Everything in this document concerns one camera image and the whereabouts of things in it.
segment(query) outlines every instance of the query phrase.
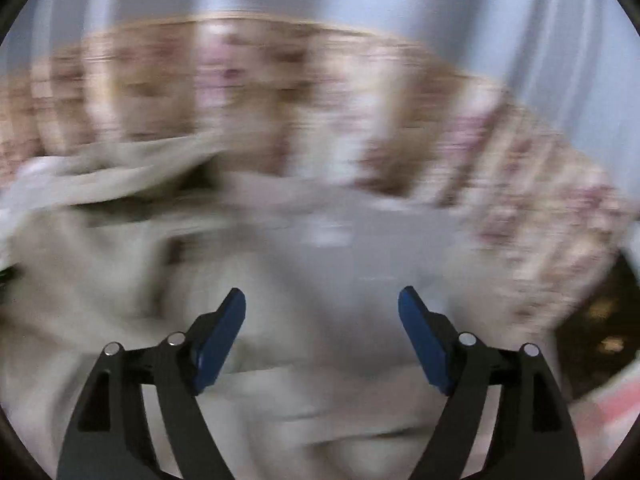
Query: beige cloth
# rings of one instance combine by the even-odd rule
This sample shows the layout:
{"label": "beige cloth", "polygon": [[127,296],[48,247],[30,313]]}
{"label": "beige cloth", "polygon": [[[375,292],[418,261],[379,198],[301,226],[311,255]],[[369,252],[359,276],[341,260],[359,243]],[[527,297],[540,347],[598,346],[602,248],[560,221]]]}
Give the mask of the beige cloth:
{"label": "beige cloth", "polygon": [[[53,476],[103,345],[155,345],[238,286],[246,322],[199,398],[237,478],[406,478],[444,398],[415,365],[373,378],[341,367],[314,298],[260,254],[234,207],[246,204],[219,190],[231,177],[216,172],[217,152],[207,136],[94,144],[27,168],[4,194],[5,264],[23,274],[2,306],[0,398],[17,433]],[[258,191],[266,208],[280,200]],[[145,401],[176,474],[153,388]]]}

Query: floral fabric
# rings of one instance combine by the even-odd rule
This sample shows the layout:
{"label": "floral fabric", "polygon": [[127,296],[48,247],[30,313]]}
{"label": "floral fabric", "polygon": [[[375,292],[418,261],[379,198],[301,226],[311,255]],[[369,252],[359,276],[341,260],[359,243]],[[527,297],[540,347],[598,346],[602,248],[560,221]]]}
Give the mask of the floral fabric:
{"label": "floral fabric", "polygon": [[450,208],[533,331],[607,272],[633,215],[500,84],[396,38],[238,12],[132,23],[0,82],[0,183],[41,153],[196,132],[230,170]]}

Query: metal pin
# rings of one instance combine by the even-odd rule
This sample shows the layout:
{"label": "metal pin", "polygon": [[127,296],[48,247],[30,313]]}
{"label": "metal pin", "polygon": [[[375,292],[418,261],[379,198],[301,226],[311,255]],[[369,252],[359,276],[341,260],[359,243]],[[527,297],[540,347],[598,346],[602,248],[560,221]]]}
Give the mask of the metal pin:
{"label": "metal pin", "polygon": [[184,343],[185,339],[186,337],[182,332],[174,332],[166,339],[166,341],[171,346],[180,346],[182,343]]}
{"label": "metal pin", "polygon": [[116,355],[120,349],[122,348],[122,346],[120,346],[120,343],[116,343],[115,341],[112,341],[110,343],[107,344],[107,346],[104,347],[104,349],[102,350],[106,355]]}
{"label": "metal pin", "polygon": [[473,346],[478,342],[478,339],[469,332],[463,332],[458,336],[458,341],[460,341],[464,346]]}
{"label": "metal pin", "polygon": [[524,345],[524,353],[530,357],[537,357],[540,355],[540,348],[532,343],[527,343]]}

